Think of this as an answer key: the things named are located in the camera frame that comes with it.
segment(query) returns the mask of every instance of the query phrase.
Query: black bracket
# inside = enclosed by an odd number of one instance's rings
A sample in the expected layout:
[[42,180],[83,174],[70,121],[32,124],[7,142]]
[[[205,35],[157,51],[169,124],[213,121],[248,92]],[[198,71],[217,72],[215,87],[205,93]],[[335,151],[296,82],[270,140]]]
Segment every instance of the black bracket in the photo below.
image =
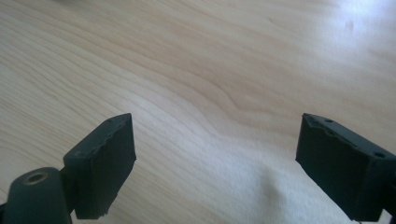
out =
[[131,114],[107,119],[64,156],[64,168],[41,168],[11,184],[0,223],[72,223],[107,213],[134,167]]
[[303,114],[297,162],[356,221],[396,216],[396,156],[341,124]]

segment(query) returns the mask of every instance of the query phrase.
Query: wood grain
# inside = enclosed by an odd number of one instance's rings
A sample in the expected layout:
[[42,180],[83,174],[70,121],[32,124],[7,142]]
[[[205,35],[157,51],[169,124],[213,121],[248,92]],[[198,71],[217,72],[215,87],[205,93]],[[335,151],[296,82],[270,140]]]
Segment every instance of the wood grain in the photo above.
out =
[[[294,161],[301,115],[396,153],[394,1],[0,0],[0,203],[104,119],[137,162],[74,223],[351,223]],[[380,223],[387,223],[383,214]]]

